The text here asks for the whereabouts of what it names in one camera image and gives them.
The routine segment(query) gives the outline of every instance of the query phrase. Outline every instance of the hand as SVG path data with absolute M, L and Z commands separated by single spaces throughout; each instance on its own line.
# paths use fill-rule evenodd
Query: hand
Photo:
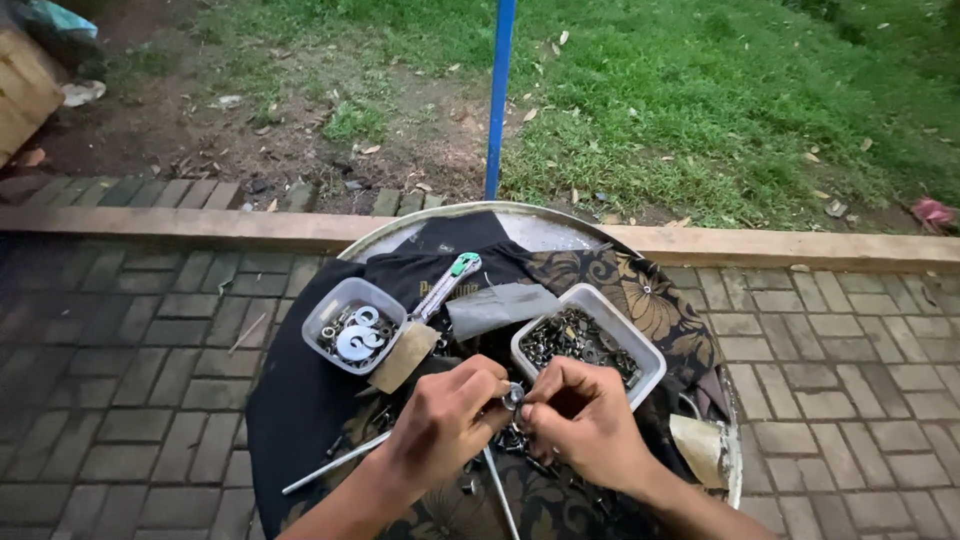
M 642 497 L 652 473 L 665 470 L 643 442 L 613 368 L 555 356 L 524 401 L 535 454 L 549 458 L 556 449 L 590 483 Z
M 425 375 L 390 437 L 370 458 L 384 465 L 381 470 L 396 485 L 410 489 L 415 501 L 462 469 L 507 425 L 510 412 L 499 400 L 488 403 L 509 390 L 507 370 L 481 355 L 450 371 Z

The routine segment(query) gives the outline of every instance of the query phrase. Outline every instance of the clear plastic container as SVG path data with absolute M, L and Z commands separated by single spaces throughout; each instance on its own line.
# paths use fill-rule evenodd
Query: clear plastic container
M 323 330 L 325 326 L 328 326 L 335 317 L 340 315 L 345 308 L 350 306 L 376 307 L 381 317 L 386 317 L 390 321 L 393 321 L 397 327 L 397 330 L 394 332 L 394 337 L 391 338 L 390 342 L 380 350 L 380 353 L 373 362 L 363 367 L 353 367 L 343 362 L 340 358 L 324 351 L 317 343 L 317 339 L 320 337 L 320 331 Z M 337 286 L 333 287 L 330 292 L 326 293 L 324 299 L 320 300 L 320 303 L 313 308 L 310 315 L 303 321 L 303 341 L 306 341 L 306 344 L 314 351 L 320 353 L 320 356 L 323 356 L 344 371 L 348 371 L 354 375 L 367 375 L 373 371 L 373 369 L 383 361 L 387 353 L 393 349 L 394 343 L 396 343 L 396 340 L 400 337 L 399 327 L 406 319 L 407 310 L 403 308 L 400 302 L 394 300 L 394 297 L 384 292 L 383 289 L 361 278 L 346 278 L 338 283 Z
M 573 285 L 560 297 L 560 303 L 563 306 L 561 310 L 575 307 L 589 315 L 636 362 L 640 370 L 640 380 L 634 384 L 633 388 L 627 390 L 630 409 L 636 410 L 666 373 L 666 360 L 663 359 L 663 354 L 593 285 L 586 283 Z M 510 340 L 510 352 L 516 366 L 531 383 L 537 378 L 539 370 L 520 350 L 520 340 L 545 318 L 539 317 L 530 321 Z

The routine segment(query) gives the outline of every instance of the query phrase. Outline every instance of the forearm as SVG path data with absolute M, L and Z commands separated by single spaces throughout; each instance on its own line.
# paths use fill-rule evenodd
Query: forearm
M 643 484 L 657 486 L 654 492 L 637 489 L 628 495 L 649 504 L 657 516 L 683 538 L 773 540 L 777 537 L 747 514 L 687 484 L 666 467 L 658 468 L 653 474 L 658 477 L 656 481 L 647 479 Z
M 366 540 L 399 518 L 420 498 L 390 478 L 389 463 L 374 451 L 329 495 L 276 540 Z

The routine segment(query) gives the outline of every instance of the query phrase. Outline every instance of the round metal tray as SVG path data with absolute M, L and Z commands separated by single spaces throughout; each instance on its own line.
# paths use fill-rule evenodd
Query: round metal tray
M 620 251 L 640 255 L 615 237 L 604 233 L 590 223 L 551 209 L 521 203 L 483 201 L 422 210 L 401 217 L 367 234 L 347 247 L 338 258 L 366 262 L 375 255 L 391 253 L 402 242 L 413 238 L 431 217 L 456 217 L 490 210 L 496 214 L 507 235 L 520 247 L 529 251 L 585 250 L 611 244 Z M 726 473 L 730 493 L 727 503 L 740 506 L 743 492 L 743 454 L 740 449 L 740 429 L 736 420 L 733 386 L 727 370 L 721 368 L 720 383 L 727 397 L 731 421 L 727 425 Z

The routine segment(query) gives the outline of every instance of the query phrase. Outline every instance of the left hand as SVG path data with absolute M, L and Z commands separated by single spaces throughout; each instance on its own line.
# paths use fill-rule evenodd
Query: left hand
M 511 412 L 499 401 L 487 404 L 509 391 L 507 370 L 482 355 L 450 371 L 425 375 L 390 437 L 369 459 L 379 462 L 394 486 L 402 486 L 415 501 L 463 468 L 507 425 Z

